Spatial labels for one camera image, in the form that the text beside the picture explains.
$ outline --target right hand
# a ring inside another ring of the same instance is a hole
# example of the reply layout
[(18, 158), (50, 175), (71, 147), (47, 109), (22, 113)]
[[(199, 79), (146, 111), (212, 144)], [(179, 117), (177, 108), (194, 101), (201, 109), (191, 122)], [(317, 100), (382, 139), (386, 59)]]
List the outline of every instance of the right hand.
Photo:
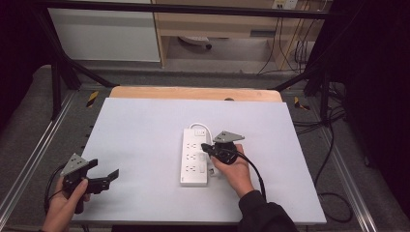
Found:
[(87, 179), (84, 179), (75, 188), (70, 198), (63, 191), (63, 179), (61, 177), (57, 182), (55, 195), (51, 199), (50, 208), (45, 217), (43, 231), (69, 231), (69, 223), (73, 218), (77, 202), (79, 200), (90, 200), (90, 194), (84, 195), (88, 186)]
[[(242, 144), (235, 144), (236, 149), (240, 153), (244, 153)], [(236, 191), (241, 198), (248, 192), (253, 191), (253, 185), (250, 181), (249, 164), (242, 158), (237, 158), (236, 161), (230, 165), (224, 164), (215, 157), (211, 157), (214, 166), (226, 176), (229, 185)]]

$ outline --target left hand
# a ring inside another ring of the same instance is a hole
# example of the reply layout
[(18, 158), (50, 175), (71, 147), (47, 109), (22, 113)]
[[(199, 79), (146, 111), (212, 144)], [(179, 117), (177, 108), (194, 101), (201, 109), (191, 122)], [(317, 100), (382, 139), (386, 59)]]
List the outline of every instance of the left hand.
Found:
[(61, 177), (55, 188), (55, 192), (58, 193), (56, 193), (51, 199), (50, 208), (45, 217), (42, 230), (46, 232), (69, 231), (69, 223), (73, 218), (77, 202), (79, 200), (90, 200), (89, 194), (84, 195), (87, 186), (88, 180), (82, 180), (82, 182), (75, 188), (70, 198), (68, 198), (67, 194), (63, 192), (63, 178)]

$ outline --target jacket sleeve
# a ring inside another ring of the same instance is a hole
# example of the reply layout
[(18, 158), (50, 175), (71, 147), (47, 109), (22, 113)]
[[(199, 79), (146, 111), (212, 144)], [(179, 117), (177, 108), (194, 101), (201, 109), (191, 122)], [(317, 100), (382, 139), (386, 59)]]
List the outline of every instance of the jacket sleeve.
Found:
[(258, 190), (244, 195), (239, 201), (239, 208), (243, 216), (239, 232), (298, 232), (283, 208), (273, 202), (266, 203)]

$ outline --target white tabletop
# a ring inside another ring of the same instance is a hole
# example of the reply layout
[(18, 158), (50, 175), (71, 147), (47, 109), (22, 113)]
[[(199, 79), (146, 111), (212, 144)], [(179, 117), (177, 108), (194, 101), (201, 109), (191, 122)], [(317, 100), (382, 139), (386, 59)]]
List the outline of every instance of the white tabletop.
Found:
[[(304, 155), (285, 103), (106, 99), (85, 147), (99, 165), (88, 177), (120, 169), (110, 190), (92, 195), (74, 221), (106, 223), (232, 223), (239, 198), (223, 177), (205, 188), (179, 184), (183, 130), (206, 125), (217, 135), (243, 135), (245, 154), (258, 168), (267, 199), (297, 224), (325, 223)], [(253, 185), (259, 189), (251, 170)]]

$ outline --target white power strip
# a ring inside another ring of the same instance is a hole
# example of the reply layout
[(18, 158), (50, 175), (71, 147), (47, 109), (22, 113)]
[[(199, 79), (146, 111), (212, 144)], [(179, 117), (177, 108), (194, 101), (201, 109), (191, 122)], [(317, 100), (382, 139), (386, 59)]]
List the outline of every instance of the white power strip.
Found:
[(208, 183), (207, 156), (201, 148), (206, 143), (206, 130), (184, 129), (181, 159), (183, 187), (206, 187)]

